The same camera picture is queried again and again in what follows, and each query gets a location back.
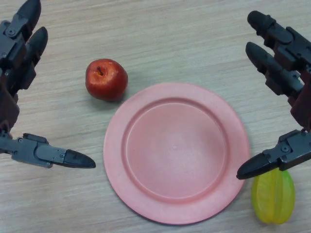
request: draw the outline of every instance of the screw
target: screw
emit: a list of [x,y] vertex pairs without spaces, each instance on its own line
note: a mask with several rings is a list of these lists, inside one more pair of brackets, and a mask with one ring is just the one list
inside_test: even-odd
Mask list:
[[282,150],[283,152],[288,152],[290,149],[289,149],[287,146],[283,146],[283,147],[281,148],[281,150]]
[[10,30],[9,30],[9,32],[8,32],[8,34],[9,34],[10,36],[13,36],[13,35],[15,35],[15,30],[13,30],[13,29],[10,29]]

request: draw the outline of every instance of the apple stem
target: apple stem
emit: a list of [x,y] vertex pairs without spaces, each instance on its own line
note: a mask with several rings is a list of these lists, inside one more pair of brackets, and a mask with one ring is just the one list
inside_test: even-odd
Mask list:
[[97,67],[97,70],[99,71],[100,75],[104,75],[100,67]]

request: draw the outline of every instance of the red apple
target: red apple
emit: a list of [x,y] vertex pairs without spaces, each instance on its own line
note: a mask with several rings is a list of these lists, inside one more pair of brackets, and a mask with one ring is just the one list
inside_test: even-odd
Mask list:
[[114,101],[122,97],[128,77],[124,68],[111,59],[93,61],[86,69],[86,88],[100,100]]

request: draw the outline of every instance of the wooden table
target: wooden table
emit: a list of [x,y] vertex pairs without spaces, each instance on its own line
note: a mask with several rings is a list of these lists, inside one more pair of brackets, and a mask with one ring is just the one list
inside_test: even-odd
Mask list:
[[[1,0],[1,19],[11,19],[23,0]],[[307,0],[42,0],[39,26],[49,43],[37,77],[20,91],[14,137],[47,137],[54,146],[86,153],[96,169],[43,169],[0,161],[2,233],[309,233],[310,163],[290,169],[296,206],[290,221],[266,226],[254,215],[250,187],[217,216],[189,226],[166,226],[141,218],[112,190],[103,167],[103,139],[120,103],[93,99],[85,88],[87,65],[98,58],[121,63],[129,75],[125,99],[161,82],[208,88],[240,115],[252,155],[300,127],[285,97],[277,97],[249,62],[245,45],[262,39],[247,23],[252,10],[271,14],[311,39]]]

